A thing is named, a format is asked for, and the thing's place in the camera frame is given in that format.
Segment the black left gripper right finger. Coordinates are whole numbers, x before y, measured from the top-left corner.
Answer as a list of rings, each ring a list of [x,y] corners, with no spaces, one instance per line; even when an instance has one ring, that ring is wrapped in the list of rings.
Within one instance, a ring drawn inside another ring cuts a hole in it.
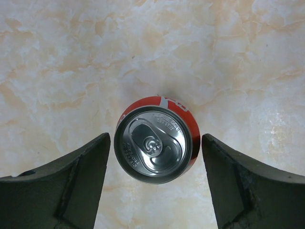
[[[202,151],[217,227],[303,229],[305,178],[230,148],[211,134]]]

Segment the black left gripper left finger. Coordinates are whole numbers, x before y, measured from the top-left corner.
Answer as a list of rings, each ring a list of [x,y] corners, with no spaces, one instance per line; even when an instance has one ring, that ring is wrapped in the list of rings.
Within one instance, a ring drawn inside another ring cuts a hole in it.
[[[0,179],[3,229],[92,229],[110,152],[103,133],[56,160]]]

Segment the red cola can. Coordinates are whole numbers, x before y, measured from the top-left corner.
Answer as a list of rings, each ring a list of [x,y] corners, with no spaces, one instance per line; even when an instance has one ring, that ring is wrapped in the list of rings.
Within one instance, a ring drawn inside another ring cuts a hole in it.
[[[128,175],[148,184],[164,184],[192,167],[200,143],[199,126],[185,105],[170,97],[150,96],[122,113],[113,145]]]

